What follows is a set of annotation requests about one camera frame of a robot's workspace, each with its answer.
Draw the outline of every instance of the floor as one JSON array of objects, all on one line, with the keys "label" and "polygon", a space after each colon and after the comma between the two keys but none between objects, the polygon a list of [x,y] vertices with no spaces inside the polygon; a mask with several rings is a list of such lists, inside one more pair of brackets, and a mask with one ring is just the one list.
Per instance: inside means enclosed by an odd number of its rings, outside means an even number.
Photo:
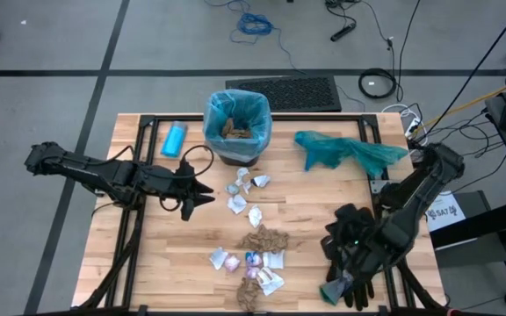
[{"label": "floor", "polygon": [[[416,0],[368,2],[400,52]],[[259,0],[251,11],[282,29],[282,44],[297,68],[335,75],[368,111],[396,103],[393,97],[364,98],[358,90],[361,69],[391,65],[367,6],[350,9],[357,29],[336,43],[329,37],[343,20],[328,14],[322,0]],[[276,34],[254,46],[228,40],[238,18],[201,0],[29,0],[27,5],[0,0],[0,315],[69,308],[95,202],[81,186],[58,176],[28,174],[23,161],[30,146],[54,140],[105,157],[119,112],[202,111],[226,80],[293,74]],[[418,102],[425,119],[440,114],[505,25],[506,0],[422,1],[403,54],[403,103]],[[505,52],[506,34],[457,104],[504,85]],[[383,84],[376,83],[369,90]],[[346,98],[341,102],[343,111],[360,111]],[[481,109],[458,112],[441,126]],[[461,153],[483,146],[482,140],[456,134],[446,143]],[[500,148],[466,158],[466,173],[449,188],[486,175],[504,154]],[[472,190],[484,190],[493,207],[506,204],[506,162],[465,189]],[[45,251],[51,229],[60,237],[49,242],[55,242],[55,252]],[[43,253],[54,259],[41,261]],[[442,268],[441,275],[454,307],[506,292],[502,263]],[[506,305],[499,299],[472,310],[506,314]]]}]

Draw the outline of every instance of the blue cable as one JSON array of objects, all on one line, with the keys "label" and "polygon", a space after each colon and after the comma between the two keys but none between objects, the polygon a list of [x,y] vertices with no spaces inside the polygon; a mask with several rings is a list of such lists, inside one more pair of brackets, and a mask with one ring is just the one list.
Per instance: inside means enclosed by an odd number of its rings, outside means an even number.
[{"label": "blue cable", "polygon": [[[235,29],[230,32],[229,34],[229,40],[243,45],[255,45],[257,43],[257,40],[259,40],[259,37],[266,36],[271,34],[272,30],[278,31],[278,46],[280,49],[288,55],[288,62],[290,63],[290,66],[300,72],[301,74],[305,75],[306,73],[297,69],[296,66],[294,66],[292,62],[292,54],[288,50],[284,48],[282,45],[281,35],[282,35],[282,29],[275,27],[269,19],[262,15],[262,14],[251,14],[249,13],[249,9],[251,9],[251,5],[245,1],[245,0],[231,0],[228,2],[225,2],[223,4],[211,4],[207,0],[203,0],[205,4],[208,4],[213,7],[227,7],[230,11],[233,12],[239,12],[242,14],[242,17],[237,21],[237,26]],[[233,8],[231,4],[239,4],[239,8]],[[236,31],[239,31],[245,35],[251,35],[255,36],[255,39],[253,40],[239,40],[235,39],[234,34]]]}]

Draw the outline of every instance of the black glove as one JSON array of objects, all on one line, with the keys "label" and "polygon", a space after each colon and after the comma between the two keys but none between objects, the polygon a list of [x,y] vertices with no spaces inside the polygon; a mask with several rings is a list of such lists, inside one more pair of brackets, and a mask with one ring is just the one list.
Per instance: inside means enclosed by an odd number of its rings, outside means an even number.
[{"label": "black glove", "polygon": [[343,297],[348,307],[354,303],[357,310],[362,311],[363,307],[368,307],[368,298],[374,298],[373,275],[352,276],[343,269],[349,260],[348,249],[357,245],[365,228],[375,224],[374,218],[369,209],[357,210],[353,204],[341,206],[335,215],[336,222],[325,226],[330,236],[321,241],[325,256],[331,260],[327,283],[320,288],[321,293],[331,303]]}]

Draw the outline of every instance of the wooden tabletop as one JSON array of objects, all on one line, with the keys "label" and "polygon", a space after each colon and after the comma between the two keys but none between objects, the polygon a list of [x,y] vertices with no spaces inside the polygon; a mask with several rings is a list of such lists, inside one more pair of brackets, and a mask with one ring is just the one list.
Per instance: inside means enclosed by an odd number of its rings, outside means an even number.
[{"label": "wooden tabletop", "polygon": [[[377,117],[382,142],[407,147],[400,115],[378,113]],[[109,157],[126,145],[134,145],[139,119],[140,114],[118,116]],[[202,122],[188,124],[183,152],[204,143]],[[170,123],[160,124],[154,164],[174,170],[178,160],[160,155],[169,128]],[[243,262],[237,271],[228,273],[223,268],[215,270],[209,256],[217,247],[223,247],[243,259],[244,250],[237,249],[235,244],[245,234],[255,231],[247,213],[252,205],[258,205],[263,213],[262,223],[267,228],[288,232],[290,240],[285,253],[285,268],[274,270],[284,278],[285,285],[268,297],[261,293],[257,308],[271,312],[356,311],[347,308],[343,302],[333,306],[321,300],[318,288],[325,281],[329,261],[324,257],[319,241],[326,235],[324,226],[334,221],[333,211],[338,206],[353,203],[357,207],[372,208],[366,174],[352,159],[347,159],[337,169],[315,166],[305,172],[306,154],[293,141],[299,130],[359,138],[354,122],[317,121],[313,114],[306,121],[274,121],[271,144],[259,162],[249,168],[253,176],[268,175],[272,180],[264,189],[253,188],[249,195],[244,195],[248,207],[239,215],[227,208],[228,194],[224,191],[225,186],[236,179],[237,167],[223,164],[218,157],[213,166],[199,176],[202,183],[214,189],[216,200],[196,208],[189,222],[180,219],[179,211],[166,212],[157,198],[148,198],[131,309],[136,310],[144,304],[150,311],[239,311],[235,294],[244,275]],[[208,164],[209,155],[202,150],[195,152],[187,158],[195,170],[202,170]],[[131,158],[129,153],[120,157]],[[413,171],[407,156],[388,170],[392,180],[401,180]],[[100,198],[97,206],[109,202],[108,198]],[[72,305],[79,305],[87,299],[111,267],[120,214],[120,209],[107,206],[93,217]],[[443,304],[444,290],[424,219],[415,247],[407,258],[417,279],[433,298]],[[124,283],[125,274],[126,268],[119,277],[120,285]],[[397,270],[394,270],[394,277],[398,300],[404,305]],[[379,305],[389,306],[383,274],[376,275],[372,282],[376,296],[365,309],[368,312],[377,311]],[[117,305],[123,288],[118,287]]]}]

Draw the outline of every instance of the clear trash bag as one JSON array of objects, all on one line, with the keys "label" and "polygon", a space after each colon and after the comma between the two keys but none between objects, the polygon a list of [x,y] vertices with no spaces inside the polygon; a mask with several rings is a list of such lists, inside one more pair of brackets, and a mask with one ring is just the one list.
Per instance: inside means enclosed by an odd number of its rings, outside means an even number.
[{"label": "clear trash bag", "polygon": [[[250,139],[224,139],[228,119],[236,129],[249,129]],[[271,141],[272,118],[269,100],[256,92],[223,90],[214,92],[206,105],[203,132],[206,144],[218,155],[239,162],[254,161]]]},{"label": "clear trash bag", "polygon": [[354,156],[369,175],[377,177],[382,175],[385,167],[408,154],[408,151],[401,147],[335,138],[315,131],[297,132],[294,140],[307,150],[304,167],[306,171],[317,162],[335,169],[345,158]]}]

